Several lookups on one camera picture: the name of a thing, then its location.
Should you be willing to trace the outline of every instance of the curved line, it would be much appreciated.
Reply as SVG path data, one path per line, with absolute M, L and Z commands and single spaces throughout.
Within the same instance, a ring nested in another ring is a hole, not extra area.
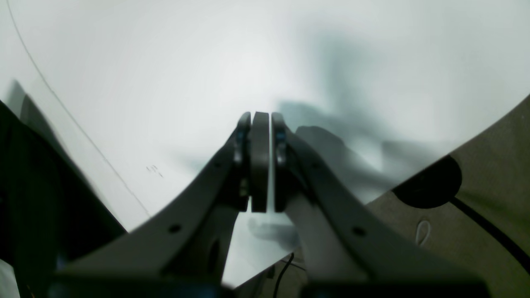
M 66 106 L 63 104 L 63 102 L 61 101 L 61 99 L 59 99 L 59 96 L 57 96 L 57 94 L 55 93 L 55 91 L 51 88 L 50 84 L 48 84 L 48 81 L 46 81 L 46 79 L 44 78 L 44 75 L 42 74 L 42 72 L 40 71 L 39 67 L 37 66 L 37 63 L 35 63 L 35 60 L 33 60 L 33 57 L 31 56 L 26 44 L 24 43 L 24 40 L 22 39 L 22 35 L 20 34 L 20 31 L 19 31 L 19 27 L 16 25 L 16 22 L 15 22 L 15 17 L 13 16 L 13 12 L 11 11 L 11 5 L 9 3 L 9 0 L 5 0 L 6 3 L 7 3 L 7 9 L 9 10 L 9 15 L 11 16 L 11 21 L 13 21 L 13 26 L 15 27 L 15 31 L 16 31 L 16 34 L 19 36 L 19 39 L 20 39 L 20 42 L 22 43 L 22 46 L 24 47 L 24 50 L 26 52 L 26 54 L 28 54 L 28 57 L 30 58 L 31 60 L 31 63 L 33 64 L 33 66 L 35 67 L 35 69 L 37 70 L 37 73 L 39 73 L 39 76 L 41 77 L 41 79 L 44 81 L 44 84 L 46 85 L 46 87 L 48 88 L 48 90 L 51 92 L 51 94 L 54 95 L 55 99 L 57 99 L 57 101 L 59 102 L 59 104 L 61 105 L 61 107 L 65 110 L 66 114 L 70 117 L 70 119 L 74 122 L 74 124 L 77 126 L 77 128 L 79 128 L 79 130 L 83 133 L 83 135 L 89 140 L 89 142 L 92 144 L 92 146 L 94 146 L 94 148 L 96 148 L 97 152 L 101 155 L 101 157 L 103 157 L 103 160 L 105 161 L 106 164 L 108 164 L 110 166 L 110 168 L 112 169 L 112 171 L 114 172 L 114 174 L 116 174 L 116 176 L 121 180 L 121 182 L 123 183 L 123 185 L 125 186 L 125 188 L 129 191 L 129 193 L 138 201 L 138 203 L 140 204 L 140 206 L 144 209 L 145 213 L 147 214 L 147 216 L 151 217 L 151 214 L 147 211 L 147 208 L 144 206 L 144 204 L 142 204 L 142 202 L 138 199 L 138 197 L 133 193 L 133 191 L 129 188 L 129 186 L 127 186 L 127 184 L 125 183 L 125 181 L 123 180 L 123 178 L 120 176 L 120 174 L 118 173 L 118 171 L 116 171 L 116 169 L 112 166 L 112 164 L 110 164 L 110 162 L 107 160 L 107 158 L 105 157 L 105 155 L 103 155 L 103 153 L 101 152 L 101 150 L 96 146 L 96 144 L 94 143 L 94 141 L 92 141 L 92 139 L 89 137 L 89 135 L 85 132 L 85 130 L 81 127 L 81 125 L 79 125 L 79 123 L 75 120 L 74 116 L 72 116 L 72 114 L 70 113 L 70 111 L 68 111 L 68 109 L 66 108 Z

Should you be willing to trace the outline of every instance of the small white loop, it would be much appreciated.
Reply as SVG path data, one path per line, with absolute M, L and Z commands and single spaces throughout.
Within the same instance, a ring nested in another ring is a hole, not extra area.
M 425 234 L 425 237 L 423 237 L 423 239 L 420 242 L 420 229 L 423 223 L 427 225 L 427 234 Z M 427 238 L 429 238 L 429 235 L 430 235 L 430 229 L 431 229 L 430 223 L 428 220 L 422 220 L 418 223 L 418 226 L 416 227 L 416 245 L 422 246 L 425 243 L 425 241 L 427 241 Z

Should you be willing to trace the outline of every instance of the white table surface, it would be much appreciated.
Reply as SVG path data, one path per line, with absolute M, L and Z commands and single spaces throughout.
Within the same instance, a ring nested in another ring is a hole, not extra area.
M 525 0 L 0 0 L 0 97 L 15 82 L 32 96 L 127 230 L 245 111 L 342 138 L 351 152 L 331 166 L 367 203 L 527 96 L 529 13 Z M 223 283 L 297 244 L 284 214 L 242 213 Z

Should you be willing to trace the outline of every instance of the black cable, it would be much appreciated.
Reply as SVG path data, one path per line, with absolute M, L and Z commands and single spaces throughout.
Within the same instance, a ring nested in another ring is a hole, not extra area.
M 494 226 L 491 222 L 485 219 L 482 215 L 473 210 L 457 198 L 450 201 L 456 208 L 460 209 L 464 214 L 469 216 L 474 222 L 478 223 L 486 232 L 495 238 L 514 258 L 521 264 L 521 266 L 530 274 L 530 257 L 522 250 L 510 237 L 506 236 L 499 228 Z
M 293 259 L 295 258 L 295 253 L 291 253 L 291 257 L 285 264 L 284 268 L 281 270 L 280 275 L 278 275 L 278 280 L 276 280 L 276 286 L 274 287 L 274 294 L 272 295 L 272 298 L 276 298 L 278 296 L 278 288 L 280 286 L 281 277 L 284 275 L 285 271 L 287 270 L 287 267 L 291 264 Z
M 293 263 L 291 263 L 291 266 L 296 267 L 296 268 L 299 268 L 299 269 L 302 269 L 303 271 L 305 271 L 305 268 L 304 268 L 304 267 L 300 267 L 300 266 L 298 266 L 297 264 L 293 264 Z

